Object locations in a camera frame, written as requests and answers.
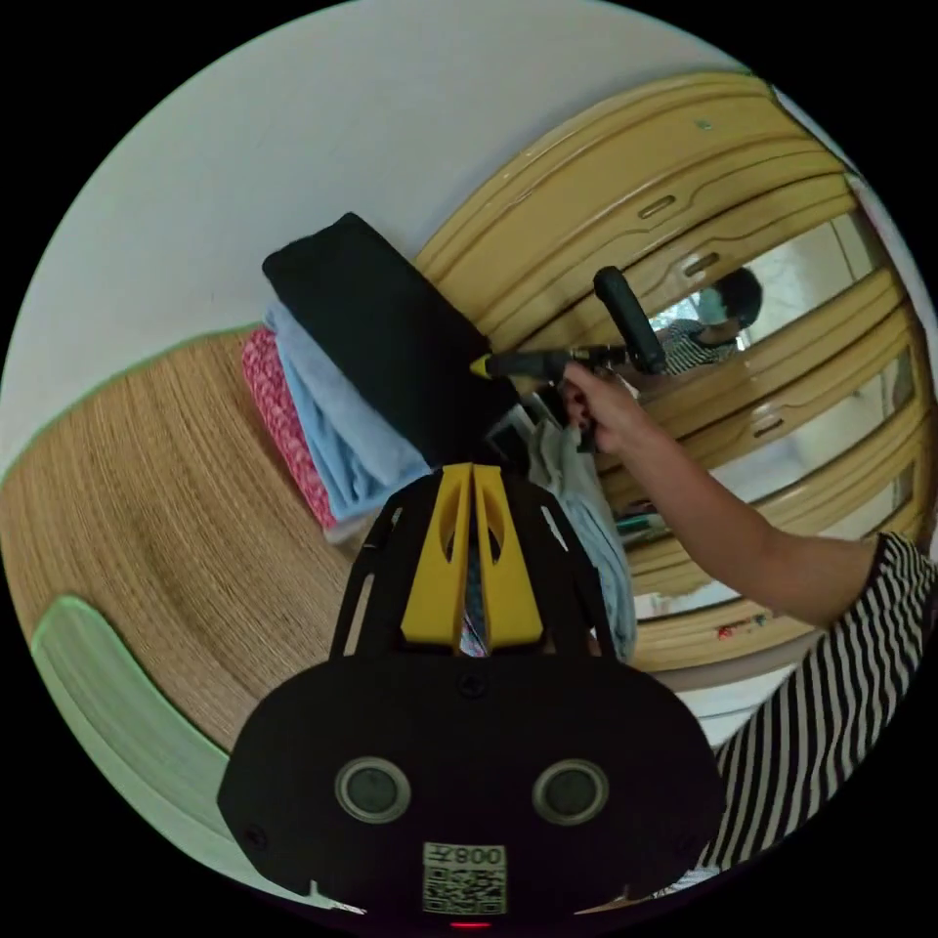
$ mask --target person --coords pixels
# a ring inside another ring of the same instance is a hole
[[[701,291],[698,319],[675,320],[656,334],[666,357],[664,375],[643,374],[627,364],[618,374],[640,392],[660,392],[676,386],[678,375],[720,364],[739,351],[737,338],[762,309],[762,285],[742,267]]]
[[[824,631],[715,752],[727,807],[688,874],[693,884],[804,824],[870,751],[934,633],[938,566],[895,533],[849,541],[774,528],[695,463],[614,376],[570,364],[562,394],[570,421],[596,422],[597,447],[621,460],[709,576]],[[627,903],[626,894],[587,911]]]

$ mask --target human arm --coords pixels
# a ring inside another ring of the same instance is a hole
[[[599,448],[616,455],[708,575],[778,613],[827,627],[866,585],[875,544],[779,531],[693,461],[617,382],[572,364],[568,413],[597,422]]]

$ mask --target screw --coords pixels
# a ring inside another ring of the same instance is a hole
[[[245,832],[244,839],[255,850],[267,849],[267,835],[256,825],[252,824]]]
[[[478,674],[463,674],[456,681],[456,687],[463,697],[474,701],[489,689],[489,682]]]

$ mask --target black handle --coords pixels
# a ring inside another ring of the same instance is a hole
[[[645,374],[662,374],[667,365],[664,348],[622,271],[604,267],[593,278],[593,289],[609,310],[632,364]]]

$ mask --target drawer handle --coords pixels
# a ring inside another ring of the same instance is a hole
[[[660,198],[657,202],[652,202],[651,205],[646,205],[639,213],[639,218],[651,218],[653,215],[660,212],[663,208],[667,208],[668,205],[673,205],[677,199],[673,195],[666,195],[664,198]]]
[[[689,267],[684,268],[685,277],[693,277],[694,274],[699,274],[702,271],[705,271],[708,267],[712,267],[718,260],[720,255],[717,253],[707,254],[705,257],[702,257],[699,261],[695,261]]]
[[[761,430],[756,430],[752,436],[758,440],[759,437],[764,437],[767,433],[771,433],[773,430],[778,430],[783,423],[785,423],[785,420],[780,417],[775,421],[775,423],[770,423],[767,427],[762,427]]]

